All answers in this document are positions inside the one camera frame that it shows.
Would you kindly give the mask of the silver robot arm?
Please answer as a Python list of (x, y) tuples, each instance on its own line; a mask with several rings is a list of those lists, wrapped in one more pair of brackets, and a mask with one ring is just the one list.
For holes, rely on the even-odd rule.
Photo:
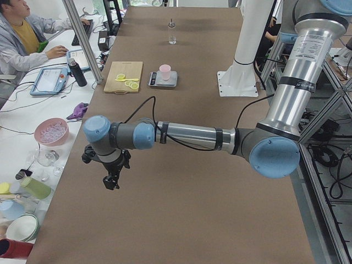
[(227, 151), (268, 178), (293, 172), (300, 160), (300, 119), (316, 90), (327, 53), (348, 29), (351, 1), (285, 1), (283, 10), (280, 37), (293, 49), (268, 113), (255, 128), (227, 130), (147, 118), (112, 123), (96, 115), (83, 126), (89, 142), (83, 162), (96, 161), (105, 167), (108, 174), (103, 183), (110, 190), (118, 188), (120, 171), (129, 167), (130, 150), (150, 149), (167, 140), (201, 151)]

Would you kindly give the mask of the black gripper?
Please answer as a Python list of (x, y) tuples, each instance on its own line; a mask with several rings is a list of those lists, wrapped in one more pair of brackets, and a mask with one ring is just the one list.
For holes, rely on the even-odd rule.
[(87, 145), (81, 158), (86, 164), (91, 161), (101, 163), (108, 172), (108, 176), (103, 178), (103, 183), (106, 189), (114, 190), (120, 189), (118, 184), (120, 171), (123, 167), (130, 168), (129, 160), (131, 159), (131, 154), (128, 150), (116, 149), (107, 156), (99, 156), (91, 145)]

